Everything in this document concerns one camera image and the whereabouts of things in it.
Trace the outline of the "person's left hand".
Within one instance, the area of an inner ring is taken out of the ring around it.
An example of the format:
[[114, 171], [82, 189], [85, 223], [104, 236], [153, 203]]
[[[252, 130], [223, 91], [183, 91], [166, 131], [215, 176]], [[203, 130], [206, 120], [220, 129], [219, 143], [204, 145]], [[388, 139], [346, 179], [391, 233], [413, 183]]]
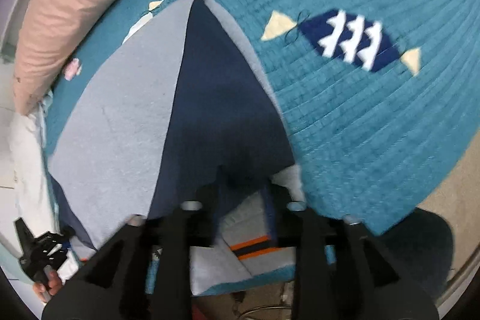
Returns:
[[61, 278], [55, 270], [50, 271], [48, 280], [47, 286], [42, 283], [34, 283], [32, 286], [33, 291], [43, 303], [48, 301], [47, 296], [56, 295], [64, 286]]

